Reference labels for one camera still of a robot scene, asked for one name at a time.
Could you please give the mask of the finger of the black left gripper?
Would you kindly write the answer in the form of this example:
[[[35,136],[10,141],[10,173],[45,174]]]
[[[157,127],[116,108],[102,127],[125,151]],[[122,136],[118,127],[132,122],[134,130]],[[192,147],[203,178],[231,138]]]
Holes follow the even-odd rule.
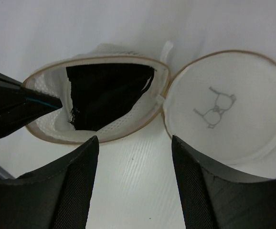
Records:
[[[0,139],[21,129],[37,118],[62,108],[60,100],[51,103],[40,100],[27,100],[0,114]]]
[[[61,108],[59,98],[25,88],[21,85],[21,82],[0,73],[0,107],[24,101],[42,104],[54,111]]]

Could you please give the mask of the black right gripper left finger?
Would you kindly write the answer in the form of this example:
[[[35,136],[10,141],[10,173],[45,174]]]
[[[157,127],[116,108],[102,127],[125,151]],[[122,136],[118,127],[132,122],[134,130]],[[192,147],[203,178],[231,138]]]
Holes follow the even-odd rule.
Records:
[[[16,179],[0,179],[0,229],[84,229],[99,155],[91,137]]]

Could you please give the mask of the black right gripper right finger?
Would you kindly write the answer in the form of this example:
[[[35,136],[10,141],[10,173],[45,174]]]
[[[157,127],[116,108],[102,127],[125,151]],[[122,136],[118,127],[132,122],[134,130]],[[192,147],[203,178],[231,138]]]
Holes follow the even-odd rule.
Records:
[[[224,165],[173,136],[172,159],[188,229],[276,229],[276,179]]]

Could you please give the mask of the white mesh laundry bag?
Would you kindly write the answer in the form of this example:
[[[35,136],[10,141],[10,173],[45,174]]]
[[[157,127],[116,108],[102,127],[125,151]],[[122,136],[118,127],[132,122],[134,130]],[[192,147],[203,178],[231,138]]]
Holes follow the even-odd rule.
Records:
[[[102,144],[146,128],[157,116],[169,136],[221,163],[262,169],[276,177],[276,62],[255,52],[226,50],[205,55],[171,74],[166,42],[159,59],[128,47],[101,44],[87,54],[50,63],[33,72],[23,87],[61,100],[62,108],[27,125],[35,137],[78,145],[97,136]],[[121,118],[98,131],[75,130],[70,123],[71,83],[66,68],[102,63],[153,67],[150,88]]]

